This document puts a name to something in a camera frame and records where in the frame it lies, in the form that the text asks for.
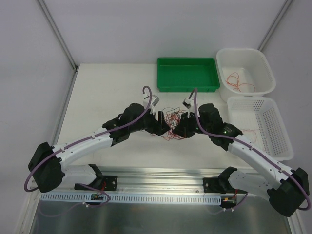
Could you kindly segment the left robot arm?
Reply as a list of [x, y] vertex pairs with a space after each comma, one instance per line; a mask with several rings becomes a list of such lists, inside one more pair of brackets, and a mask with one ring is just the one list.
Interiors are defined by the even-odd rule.
[[62, 145], [40, 144], [28, 164], [29, 177], [42, 193], [68, 184], [76, 190], [82, 190], [84, 185], [92, 190], [100, 189], [103, 175], [99, 168], [95, 164], [73, 166], [73, 162], [100, 149], [113, 147], [127, 140], [131, 133], [146, 131], [161, 136], [169, 130], [162, 111], [155, 113], [141, 104], [132, 103], [90, 136]]

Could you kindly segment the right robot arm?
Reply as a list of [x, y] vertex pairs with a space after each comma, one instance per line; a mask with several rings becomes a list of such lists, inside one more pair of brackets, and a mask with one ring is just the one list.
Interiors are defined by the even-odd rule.
[[308, 174], [278, 162], [264, 151], [253, 146], [234, 125], [223, 122], [213, 104], [196, 108], [185, 100], [188, 112], [183, 113], [173, 133], [183, 138], [194, 134], [206, 134], [212, 143], [239, 157], [255, 169], [260, 176], [247, 175], [235, 167], [228, 167], [209, 185], [215, 193], [225, 194], [234, 189], [267, 200], [281, 215], [290, 217], [296, 210], [309, 210]]

